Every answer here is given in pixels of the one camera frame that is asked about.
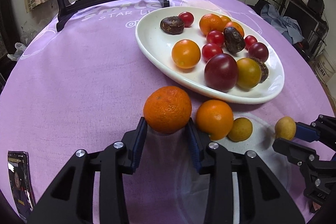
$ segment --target mandarin orange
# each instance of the mandarin orange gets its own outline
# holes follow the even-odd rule
[[[177,86],[164,86],[147,98],[143,116],[155,131],[171,134],[185,127],[191,110],[187,92]]]
[[[196,125],[199,130],[208,133],[212,141],[218,141],[226,137],[232,129],[232,109],[223,101],[206,101],[197,110]]]
[[[215,14],[206,14],[202,16],[201,20],[199,21],[199,28],[204,35],[207,35],[208,32],[212,30],[223,32],[224,27],[224,22],[218,15]]]

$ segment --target phone screen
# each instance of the phone screen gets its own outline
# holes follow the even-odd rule
[[[17,211],[23,222],[27,223],[35,205],[27,152],[8,151],[8,174]]]

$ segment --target blue cloth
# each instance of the blue cloth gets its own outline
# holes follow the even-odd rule
[[[261,17],[278,30],[290,44],[293,45],[303,41],[302,32],[297,21],[290,17],[281,17],[273,5],[265,4],[261,10]]]

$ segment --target oval plate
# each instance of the oval plate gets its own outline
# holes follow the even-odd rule
[[[160,28],[160,22],[163,18],[177,16],[185,11],[193,14],[194,23],[191,27],[185,28],[182,34],[170,35]],[[139,21],[135,31],[137,43],[142,53],[169,78],[202,95],[239,104],[261,104],[275,98],[281,92],[285,82],[284,69],[278,55],[257,32],[234,18],[231,19],[243,27],[245,36],[253,35],[258,42],[264,43],[268,48],[269,58],[266,65],[269,69],[269,77],[265,82],[247,91],[235,86],[228,92],[221,92],[205,85],[204,67],[206,63],[202,58],[197,66],[190,70],[179,69],[175,65],[171,58],[171,50],[176,42],[182,39],[190,39],[195,41],[200,49],[206,44],[205,36],[199,29],[199,21],[203,15],[209,13],[221,15],[214,11],[196,7],[168,7],[150,12]],[[223,47],[223,51],[229,53],[225,47]],[[247,57],[247,50],[243,49],[236,55],[230,55],[237,61]]]

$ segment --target red cherry tomato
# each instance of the red cherry tomato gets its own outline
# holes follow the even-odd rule
[[[254,43],[249,47],[249,56],[258,58],[265,63],[268,59],[268,49],[263,43]]]
[[[254,44],[254,43],[257,43],[258,40],[253,36],[253,35],[248,35],[247,37],[245,37],[245,49],[249,49],[249,47]]]
[[[208,87],[226,92],[238,81],[238,65],[229,54],[217,54],[204,68],[204,79]]]
[[[209,59],[219,53],[223,53],[223,50],[220,46],[214,43],[206,44],[202,48],[202,57],[205,62],[208,62]]]
[[[178,17],[184,22],[185,27],[190,27],[194,22],[194,16],[189,12],[182,12],[178,15]]]
[[[224,34],[220,31],[213,30],[207,34],[207,43],[214,43],[218,46],[223,46],[225,41]]]

